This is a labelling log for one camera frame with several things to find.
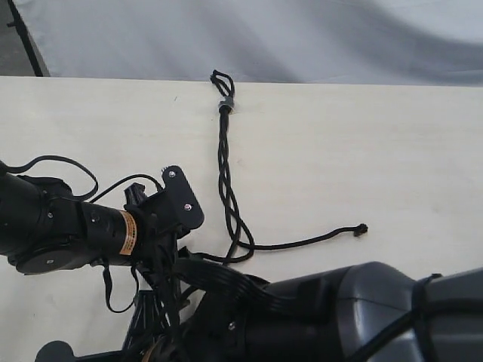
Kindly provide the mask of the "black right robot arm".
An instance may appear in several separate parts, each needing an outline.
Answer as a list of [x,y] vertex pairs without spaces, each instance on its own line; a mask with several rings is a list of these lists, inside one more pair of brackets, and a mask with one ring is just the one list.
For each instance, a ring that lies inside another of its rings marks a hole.
[[182,259],[202,290],[184,324],[192,361],[480,361],[482,271],[414,280],[368,262],[267,283]]

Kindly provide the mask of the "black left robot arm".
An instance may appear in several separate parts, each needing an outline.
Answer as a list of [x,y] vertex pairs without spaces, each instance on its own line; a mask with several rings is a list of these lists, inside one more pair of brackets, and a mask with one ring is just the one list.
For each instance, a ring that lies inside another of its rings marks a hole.
[[99,266],[106,297],[113,289],[110,269],[128,267],[151,291],[137,291],[130,304],[135,316],[122,350],[96,360],[183,360],[181,290],[172,268],[178,241],[205,216],[181,168],[165,168],[152,195],[138,175],[126,177],[122,209],[100,205],[98,189],[75,195],[63,180],[27,171],[27,165],[1,167],[1,254],[24,275]]

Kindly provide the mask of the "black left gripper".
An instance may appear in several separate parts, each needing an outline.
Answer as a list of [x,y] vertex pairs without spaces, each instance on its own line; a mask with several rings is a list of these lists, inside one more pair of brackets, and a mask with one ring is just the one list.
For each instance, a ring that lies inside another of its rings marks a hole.
[[180,281],[172,268],[178,259],[178,239],[189,229],[175,213],[165,210],[133,210],[137,243],[131,255],[131,275],[142,278],[152,290],[141,290],[122,347],[121,361],[155,361],[165,340],[167,301],[179,301]]

